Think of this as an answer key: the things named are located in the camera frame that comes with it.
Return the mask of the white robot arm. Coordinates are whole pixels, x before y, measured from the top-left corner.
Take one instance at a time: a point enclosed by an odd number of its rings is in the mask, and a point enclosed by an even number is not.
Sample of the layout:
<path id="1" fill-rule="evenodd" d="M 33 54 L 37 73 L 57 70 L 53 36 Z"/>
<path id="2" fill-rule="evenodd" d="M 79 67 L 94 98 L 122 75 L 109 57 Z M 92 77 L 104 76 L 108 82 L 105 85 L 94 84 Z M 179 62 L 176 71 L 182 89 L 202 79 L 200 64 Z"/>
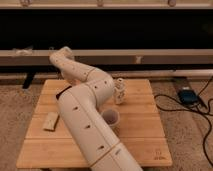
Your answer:
<path id="1" fill-rule="evenodd" d="M 113 78 L 103 70 L 72 60 L 69 47 L 52 53 L 50 62 L 68 80 L 81 84 L 56 95 L 59 115 L 92 171 L 143 171 L 97 108 L 114 93 Z"/>

